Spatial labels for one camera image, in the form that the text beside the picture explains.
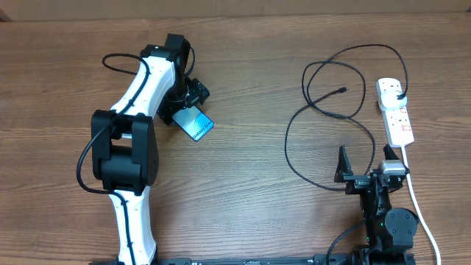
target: charging cable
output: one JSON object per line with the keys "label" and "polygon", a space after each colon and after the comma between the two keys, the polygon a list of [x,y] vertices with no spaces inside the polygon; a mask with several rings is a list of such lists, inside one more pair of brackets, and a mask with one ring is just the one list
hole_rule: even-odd
{"label": "charging cable", "polygon": [[[400,151],[403,154],[404,165],[409,167],[409,164],[408,164],[408,161],[407,161],[406,147],[402,145],[400,147]],[[442,258],[440,257],[439,246],[436,244],[435,239],[433,238],[432,232],[428,229],[428,226],[425,223],[424,217],[422,216],[422,213],[420,212],[419,204],[417,203],[417,199],[415,197],[414,189],[412,188],[411,175],[407,174],[406,178],[407,178],[407,186],[409,188],[409,192],[411,193],[411,198],[412,198],[412,202],[413,202],[414,207],[415,207],[415,211],[417,212],[420,223],[422,223],[422,226],[424,227],[424,230],[427,233],[427,236],[428,236],[428,238],[430,239],[430,242],[433,245],[433,250],[435,250],[436,265],[441,265],[442,264]]]}

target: blue card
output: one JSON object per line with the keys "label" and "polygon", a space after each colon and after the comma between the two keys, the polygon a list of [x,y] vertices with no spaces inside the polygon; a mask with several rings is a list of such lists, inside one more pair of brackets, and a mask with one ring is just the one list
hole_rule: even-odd
{"label": "blue card", "polygon": [[194,141],[201,140],[214,127],[213,121],[196,106],[178,111],[173,119]]}

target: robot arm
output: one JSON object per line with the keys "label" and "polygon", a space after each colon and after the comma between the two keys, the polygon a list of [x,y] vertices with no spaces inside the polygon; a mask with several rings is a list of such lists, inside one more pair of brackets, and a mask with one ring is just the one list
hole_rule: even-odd
{"label": "robot arm", "polygon": [[[203,104],[209,97],[209,91],[201,82],[190,80],[184,74],[190,48],[182,35],[172,34],[164,46],[147,45],[141,51],[141,57],[150,73],[133,105],[122,115],[117,115],[144,81],[146,67],[142,62],[119,102],[111,110],[97,110],[92,116],[92,138],[96,137],[92,146],[93,174],[102,181],[103,189],[119,194],[126,202],[123,205],[120,198],[110,195],[121,247],[118,260],[108,264],[155,262],[157,245],[152,237],[149,215],[150,186],[158,170],[153,118],[158,114],[166,124],[172,123],[177,113],[179,117],[187,115],[187,119],[192,119],[187,114],[192,113],[188,109],[196,108],[195,104]],[[104,127],[107,130],[99,133]],[[132,139],[132,146],[118,146],[111,141],[120,138]]]}

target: power socket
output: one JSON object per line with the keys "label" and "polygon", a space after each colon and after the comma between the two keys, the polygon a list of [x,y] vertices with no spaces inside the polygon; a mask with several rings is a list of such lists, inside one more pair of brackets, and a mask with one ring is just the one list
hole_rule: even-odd
{"label": "power socket", "polygon": [[411,120],[406,108],[407,96],[401,100],[397,99],[403,92],[399,80],[381,78],[376,82],[376,91],[389,145],[401,147],[414,142]]}

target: table surface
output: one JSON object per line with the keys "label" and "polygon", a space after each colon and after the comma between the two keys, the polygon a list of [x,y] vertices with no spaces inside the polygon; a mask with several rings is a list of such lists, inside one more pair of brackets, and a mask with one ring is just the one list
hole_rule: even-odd
{"label": "table surface", "polygon": [[[138,54],[183,34],[196,50],[193,77],[210,90],[203,110],[215,127],[193,142],[155,120],[160,169],[152,186],[151,223],[159,256],[249,258],[325,253],[361,220],[358,196],[301,180],[283,154],[286,126],[305,100],[304,67],[364,43],[396,48],[408,67],[408,109],[416,141],[408,147],[415,192],[444,264],[471,259],[471,15],[469,13],[186,18],[0,24],[0,264],[86,264],[113,259],[119,242],[111,201],[83,191],[75,178],[96,109],[117,102],[133,76],[102,66],[105,54]],[[366,100],[356,118],[386,144],[375,82],[404,82],[387,49],[365,48],[337,60],[361,70]],[[131,59],[110,63],[136,69]],[[346,86],[319,106],[352,113],[361,79],[340,66],[316,77],[313,97]],[[292,163],[321,184],[333,183],[339,146],[356,173],[370,159],[370,139],[351,122],[313,110],[294,121]],[[100,182],[91,159],[85,182]],[[408,189],[394,207],[414,209]],[[365,242],[361,229],[335,252]],[[418,264],[433,264],[425,232],[414,238]]]}

